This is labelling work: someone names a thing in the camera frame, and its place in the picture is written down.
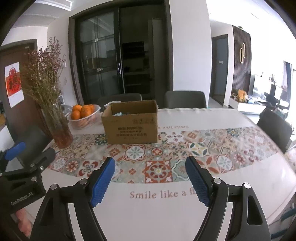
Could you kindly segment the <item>person left hand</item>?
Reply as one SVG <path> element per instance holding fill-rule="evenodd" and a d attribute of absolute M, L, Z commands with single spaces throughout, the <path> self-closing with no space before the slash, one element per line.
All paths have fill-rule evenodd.
<path fill-rule="evenodd" d="M 32 232 L 32 224 L 27 218 L 26 210 L 24 208 L 16 212 L 16 217 L 18 219 L 18 228 L 26 236 L 30 237 Z"/>

